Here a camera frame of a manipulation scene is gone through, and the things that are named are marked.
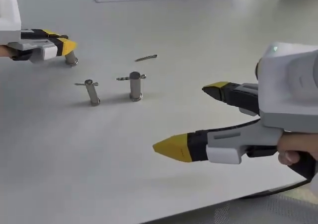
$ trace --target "white table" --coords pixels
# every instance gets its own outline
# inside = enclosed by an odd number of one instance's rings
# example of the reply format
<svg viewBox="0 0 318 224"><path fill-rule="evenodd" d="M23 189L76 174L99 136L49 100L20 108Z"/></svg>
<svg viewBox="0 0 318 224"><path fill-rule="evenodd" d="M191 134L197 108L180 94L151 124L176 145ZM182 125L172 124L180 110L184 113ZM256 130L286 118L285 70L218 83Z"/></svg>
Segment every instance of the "white table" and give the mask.
<svg viewBox="0 0 318 224"><path fill-rule="evenodd" d="M79 65L1 59L0 223L137 224L302 180L276 156L187 164L152 145L251 120L201 87L255 82L273 41L317 44L318 0L18 2L25 27L79 43ZM137 103L116 81L132 71L148 76ZM88 78L98 107L73 85Z"/></svg>

